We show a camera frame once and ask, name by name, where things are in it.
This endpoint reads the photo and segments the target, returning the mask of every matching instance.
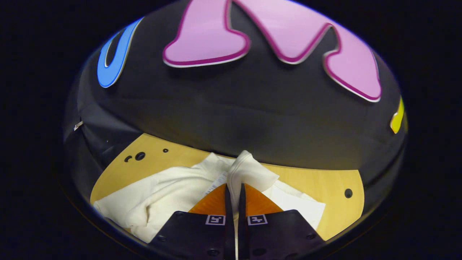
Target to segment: blue letter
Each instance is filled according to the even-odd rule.
[[[106,64],[106,56],[108,55],[109,46],[112,44],[112,40],[116,37],[115,34],[104,46],[101,48],[99,54],[97,76],[99,84],[104,87],[110,87],[114,84],[122,73],[123,66],[127,59],[128,50],[130,49],[130,43],[132,42],[133,34],[136,27],[143,18],[135,21],[125,28],[122,36],[120,37],[117,49],[115,50],[114,58],[111,64]]]

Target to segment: white t-shirt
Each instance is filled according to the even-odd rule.
[[[325,204],[289,185],[243,151],[236,159],[211,153],[201,163],[153,173],[94,203],[104,217],[149,243],[177,211],[189,211],[213,188],[227,183],[233,213],[238,216],[241,184],[261,191],[283,210],[298,210],[316,229]]]

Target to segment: clothing label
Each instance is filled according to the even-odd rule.
[[[210,187],[205,191],[204,196],[209,194],[211,191],[213,191],[217,187],[220,187],[223,184],[225,184],[227,177],[228,177],[228,173],[227,172],[222,172],[218,176],[218,178],[212,183],[212,185],[210,185]]]

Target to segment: hole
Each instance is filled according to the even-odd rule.
[[[220,254],[220,251],[216,250],[216,249],[210,249],[207,251],[207,254],[210,255],[210,256],[217,256]]]
[[[294,259],[298,254],[297,253],[292,253],[292,254],[289,254],[286,256],[286,258],[284,258],[284,260],[292,260]]]
[[[253,254],[254,256],[261,256],[261,255],[264,255],[264,254],[266,254],[266,249],[264,249],[264,248],[257,248],[257,249],[254,249],[254,250],[252,251],[252,254]]]
[[[140,160],[142,160],[145,156],[146,156],[146,154],[145,154],[144,152],[139,152],[139,153],[135,156],[135,160],[140,161]]]
[[[345,197],[346,198],[351,198],[353,196],[353,191],[351,189],[346,189],[345,190]]]
[[[163,235],[159,235],[159,236],[157,237],[157,240],[159,240],[159,241],[161,241],[161,242],[165,242],[165,241],[167,241],[167,238],[166,238],[165,236],[163,236]]]
[[[306,236],[306,239],[311,240],[311,239],[313,239],[313,238],[315,238],[315,237],[316,237],[316,234],[311,233],[311,234],[308,234],[308,235]]]

